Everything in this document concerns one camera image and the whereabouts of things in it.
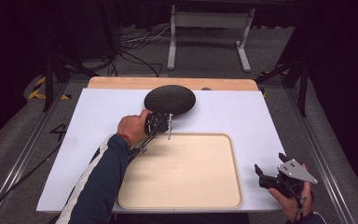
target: hand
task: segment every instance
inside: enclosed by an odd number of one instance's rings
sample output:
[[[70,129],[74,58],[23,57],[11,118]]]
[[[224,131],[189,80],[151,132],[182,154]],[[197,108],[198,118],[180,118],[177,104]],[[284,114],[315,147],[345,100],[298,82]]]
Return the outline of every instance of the hand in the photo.
[[[276,189],[268,189],[268,192],[281,204],[282,210],[286,217],[290,220],[290,222],[294,223],[295,220],[299,220],[299,216],[296,217],[297,213],[297,201],[294,198],[286,198],[284,195],[282,195],[279,191]],[[310,194],[310,182],[304,181],[304,188],[301,192],[301,198],[307,197],[307,200],[305,201],[305,209],[303,216],[306,216],[310,213],[311,207],[312,207],[312,197]]]
[[[133,145],[139,144],[146,138],[145,121],[147,115],[151,114],[150,110],[142,110],[141,115],[126,116],[121,119],[117,126],[117,132],[126,134]]]

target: white paper sheet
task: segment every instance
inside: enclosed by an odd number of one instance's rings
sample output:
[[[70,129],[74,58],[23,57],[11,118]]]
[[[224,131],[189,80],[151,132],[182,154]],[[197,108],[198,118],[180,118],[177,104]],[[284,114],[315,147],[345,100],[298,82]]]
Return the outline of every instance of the white paper sheet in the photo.
[[[150,90],[84,89],[62,147],[48,176],[37,211],[64,207],[76,181],[101,142],[117,131],[120,119],[139,114]],[[258,186],[255,163],[266,175],[276,175],[282,162],[281,141],[260,91],[194,91],[195,106],[173,119],[174,133],[225,133],[230,136],[241,179],[243,203],[238,210],[279,209],[266,189]],[[127,212],[119,205],[114,211]]]

